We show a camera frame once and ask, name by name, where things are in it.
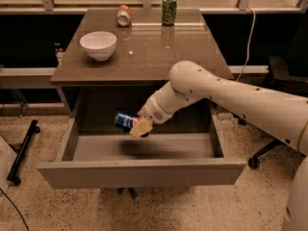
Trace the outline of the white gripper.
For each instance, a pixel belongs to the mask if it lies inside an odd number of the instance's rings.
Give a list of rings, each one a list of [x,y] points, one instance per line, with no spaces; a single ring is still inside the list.
[[[172,117],[169,108],[167,94],[153,93],[138,111],[138,115],[141,117],[133,120],[129,134],[134,138],[140,138],[153,129],[153,123],[165,123]]]

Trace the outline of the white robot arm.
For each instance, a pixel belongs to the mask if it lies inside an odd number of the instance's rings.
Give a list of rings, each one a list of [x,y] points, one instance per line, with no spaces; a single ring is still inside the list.
[[[139,138],[203,98],[305,156],[295,174],[282,231],[308,231],[308,98],[223,79],[196,63],[182,61],[138,111],[130,134]]]

